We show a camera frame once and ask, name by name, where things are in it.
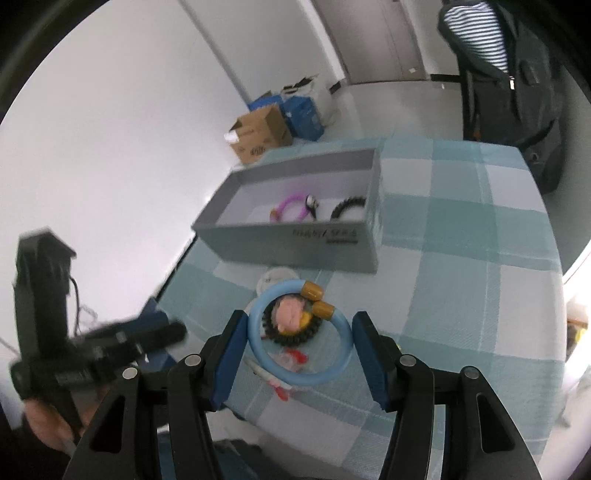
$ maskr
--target gray box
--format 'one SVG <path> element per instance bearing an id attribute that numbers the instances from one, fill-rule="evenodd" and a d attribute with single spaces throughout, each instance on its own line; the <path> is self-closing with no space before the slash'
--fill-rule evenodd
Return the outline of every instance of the gray box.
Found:
<path id="1" fill-rule="evenodd" d="M 320 202 L 318 221 L 270 223 L 269 213 L 294 193 Z M 330 220 L 334 207 L 352 196 L 365 208 Z M 295 218 L 301 204 L 284 217 Z M 193 230 L 233 262 L 375 273 L 381 244 L 380 162 L 374 148 L 346 150 L 234 171 L 203 209 Z"/>

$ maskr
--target table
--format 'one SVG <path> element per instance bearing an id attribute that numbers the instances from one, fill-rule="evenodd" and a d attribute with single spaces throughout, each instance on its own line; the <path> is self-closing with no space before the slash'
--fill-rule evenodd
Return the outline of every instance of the table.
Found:
<path id="1" fill-rule="evenodd" d="M 320 284 L 349 319 L 367 310 L 403 352 L 427 365 L 478 367 L 538 459 L 556 418 L 566 345 L 560 260 L 544 204 L 516 148 L 413 137 L 298 145 L 263 162 L 376 147 L 384 185 L 384 236 L 376 275 L 295 269 Z M 192 247 L 160 307 L 183 320 L 199 351 L 234 309 L 254 297 L 265 266 L 222 262 Z M 331 363 L 330 326 L 303 350 L 313 368 Z M 252 356 L 247 347 L 246 355 Z M 243 363 L 229 408 L 306 454 L 376 479 L 395 414 L 372 401 L 356 354 L 336 381 L 281 401 Z M 430 475 L 441 466 L 444 410 L 438 407 Z"/>

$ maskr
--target striped shirt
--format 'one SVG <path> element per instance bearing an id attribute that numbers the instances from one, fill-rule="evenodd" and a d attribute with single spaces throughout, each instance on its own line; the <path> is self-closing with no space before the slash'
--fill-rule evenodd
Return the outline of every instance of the striped shirt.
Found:
<path id="1" fill-rule="evenodd" d="M 473 55 L 509 73 L 501 26 L 488 3 L 451 7 L 443 21 Z"/>

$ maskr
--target light blue ring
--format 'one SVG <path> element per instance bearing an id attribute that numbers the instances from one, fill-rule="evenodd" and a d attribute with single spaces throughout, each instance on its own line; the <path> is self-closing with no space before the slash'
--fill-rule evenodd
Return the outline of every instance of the light blue ring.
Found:
<path id="1" fill-rule="evenodd" d="M 261 342 L 261 319 L 267 306 L 275 299 L 290 293 L 300 293 L 304 286 L 304 280 L 285 280 L 265 290 L 251 307 L 251 314 L 248 316 L 248 342 L 252 352 L 255 354 L 261 367 L 270 374 L 275 375 L 279 380 L 298 387 L 312 387 L 321 383 L 330 382 L 337 378 L 351 360 L 353 352 L 353 334 L 345 316 L 335 309 L 330 322 L 335 326 L 340 336 L 340 348 L 334 364 L 315 374 L 299 374 L 277 365 L 265 352 Z"/>

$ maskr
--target human hand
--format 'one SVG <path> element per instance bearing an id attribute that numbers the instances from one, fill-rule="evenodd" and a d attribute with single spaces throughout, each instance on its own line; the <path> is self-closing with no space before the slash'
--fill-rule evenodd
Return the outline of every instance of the human hand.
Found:
<path id="1" fill-rule="evenodd" d="M 80 437 L 84 434 L 108 391 L 108 387 L 98 388 L 96 390 L 96 400 L 86 405 L 79 412 L 82 425 L 84 425 L 84 428 L 78 432 Z M 49 448 L 65 452 L 67 442 L 72 441 L 74 435 L 70 426 L 57 412 L 55 407 L 43 400 L 36 399 L 25 400 L 24 405 L 25 417 L 35 436 Z"/>

